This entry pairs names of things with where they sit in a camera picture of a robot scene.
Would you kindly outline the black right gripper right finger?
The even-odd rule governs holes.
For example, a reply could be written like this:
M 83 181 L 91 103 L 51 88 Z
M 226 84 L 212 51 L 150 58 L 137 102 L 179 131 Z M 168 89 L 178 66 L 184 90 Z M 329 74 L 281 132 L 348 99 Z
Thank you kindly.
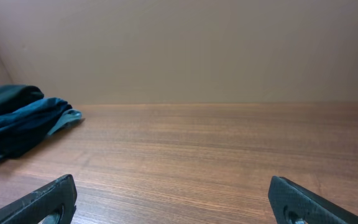
M 278 224 L 358 224 L 357 215 L 285 177 L 272 177 L 268 199 Z

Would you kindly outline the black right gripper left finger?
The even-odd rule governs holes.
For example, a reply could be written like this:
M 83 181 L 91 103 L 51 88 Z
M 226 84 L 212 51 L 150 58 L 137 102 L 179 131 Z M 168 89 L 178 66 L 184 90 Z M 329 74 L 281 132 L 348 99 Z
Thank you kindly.
M 77 191 L 71 174 L 63 175 L 0 209 L 0 224 L 70 223 Z

